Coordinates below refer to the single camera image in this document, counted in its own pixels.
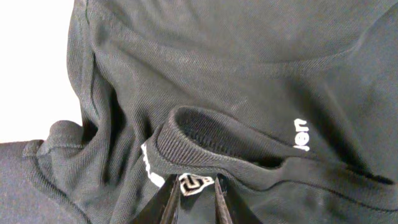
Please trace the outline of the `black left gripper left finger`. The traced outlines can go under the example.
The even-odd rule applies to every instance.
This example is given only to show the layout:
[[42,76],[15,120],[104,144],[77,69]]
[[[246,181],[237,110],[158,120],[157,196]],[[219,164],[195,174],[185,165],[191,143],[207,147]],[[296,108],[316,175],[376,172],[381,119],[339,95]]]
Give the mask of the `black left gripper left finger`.
[[171,175],[131,224],[176,224],[179,201],[178,178],[176,175]]

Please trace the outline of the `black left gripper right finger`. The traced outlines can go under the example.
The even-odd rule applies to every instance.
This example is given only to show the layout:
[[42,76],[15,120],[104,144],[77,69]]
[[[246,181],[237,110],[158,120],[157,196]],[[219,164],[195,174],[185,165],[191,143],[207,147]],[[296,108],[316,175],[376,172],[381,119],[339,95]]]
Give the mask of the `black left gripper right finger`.
[[215,194],[216,224],[262,224],[221,174],[216,178]]

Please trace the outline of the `black polo shirt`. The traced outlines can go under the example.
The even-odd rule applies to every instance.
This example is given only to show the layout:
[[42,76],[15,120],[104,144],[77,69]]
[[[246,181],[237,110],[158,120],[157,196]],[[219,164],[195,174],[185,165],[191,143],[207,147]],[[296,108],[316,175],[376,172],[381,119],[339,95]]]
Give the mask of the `black polo shirt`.
[[262,223],[397,222],[396,1],[75,1],[81,124],[1,144],[2,223],[176,223],[225,176]]

